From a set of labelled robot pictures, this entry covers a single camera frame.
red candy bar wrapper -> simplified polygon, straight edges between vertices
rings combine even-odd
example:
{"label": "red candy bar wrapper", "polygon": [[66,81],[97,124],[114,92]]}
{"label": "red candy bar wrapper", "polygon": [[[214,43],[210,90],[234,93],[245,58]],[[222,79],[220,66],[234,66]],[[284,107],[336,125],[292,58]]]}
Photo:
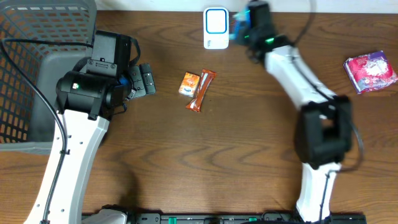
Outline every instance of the red candy bar wrapper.
{"label": "red candy bar wrapper", "polygon": [[397,74],[382,50],[349,58],[344,63],[344,68],[358,94],[380,90],[398,80]]}
{"label": "red candy bar wrapper", "polygon": [[190,109],[194,112],[200,112],[201,102],[203,100],[203,97],[205,96],[206,90],[209,87],[211,81],[213,81],[213,79],[215,79],[216,76],[217,73],[212,72],[210,70],[203,69],[201,71],[200,84],[197,90],[197,97],[193,99],[190,104],[186,106],[187,109]]}

perforated basket side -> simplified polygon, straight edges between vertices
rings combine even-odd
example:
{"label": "perforated basket side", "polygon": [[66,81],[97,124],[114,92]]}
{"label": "perforated basket side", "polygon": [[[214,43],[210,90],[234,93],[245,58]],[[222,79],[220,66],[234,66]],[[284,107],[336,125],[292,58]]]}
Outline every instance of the perforated basket side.
{"label": "perforated basket side", "polygon": [[[0,38],[92,43],[94,0],[0,2]],[[7,52],[31,81],[38,79],[41,61],[53,52],[84,51],[84,47],[11,43]],[[0,143],[24,142],[34,92],[4,57],[0,56]]]}

white wall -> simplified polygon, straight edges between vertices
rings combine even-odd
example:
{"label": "white wall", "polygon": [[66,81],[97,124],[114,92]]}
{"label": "white wall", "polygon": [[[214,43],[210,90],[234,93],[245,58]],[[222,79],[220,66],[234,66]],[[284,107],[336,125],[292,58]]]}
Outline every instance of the white wall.
{"label": "white wall", "polygon": [[[237,12],[248,0],[95,0],[99,10],[203,11],[224,6]],[[398,13],[398,0],[316,0],[318,12]],[[268,0],[275,12],[308,12],[308,0]]]}

blue-outlined square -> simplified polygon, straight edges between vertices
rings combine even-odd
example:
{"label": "blue-outlined square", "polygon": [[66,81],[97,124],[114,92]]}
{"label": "blue-outlined square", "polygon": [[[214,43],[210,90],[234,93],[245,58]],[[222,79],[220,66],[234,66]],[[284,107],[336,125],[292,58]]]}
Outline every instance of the blue-outlined square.
{"label": "blue-outlined square", "polygon": [[[207,29],[207,18],[208,18],[208,16],[207,16],[207,12],[209,12],[209,11],[224,11],[224,13],[225,13],[225,30],[223,31],[223,32],[209,32],[209,30]],[[225,9],[208,9],[207,11],[206,11],[206,32],[208,33],[208,34],[224,34],[226,31],[227,31],[227,20],[226,20],[226,18],[227,18],[227,16],[226,16],[226,11],[225,11]]]}

wooden table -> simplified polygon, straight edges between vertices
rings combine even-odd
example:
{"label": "wooden table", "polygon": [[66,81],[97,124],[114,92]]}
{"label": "wooden table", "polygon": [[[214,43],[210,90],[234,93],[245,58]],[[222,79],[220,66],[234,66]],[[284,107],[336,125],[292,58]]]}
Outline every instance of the wooden table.
{"label": "wooden table", "polygon": [[[308,14],[276,13],[295,37]],[[98,29],[134,36],[154,71],[157,93],[128,103],[99,148],[84,212],[118,203],[165,213],[291,210],[301,164],[292,138],[296,110],[280,85],[246,58],[245,48],[203,48],[202,13],[99,12]],[[319,14],[300,43],[313,71],[349,95],[366,145],[359,171],[338,176],[331,210],[364,212],[369,223],[398,219],[398,85],[357,95],[342,64],[384,50],[398,70],[398,15]],[[218,72],[201,113],[178,93],[186,71]],[[352,164],[356,148],[347,158]],[[22,223],[40,188],[47,156],[2,153],[0,223]]]}

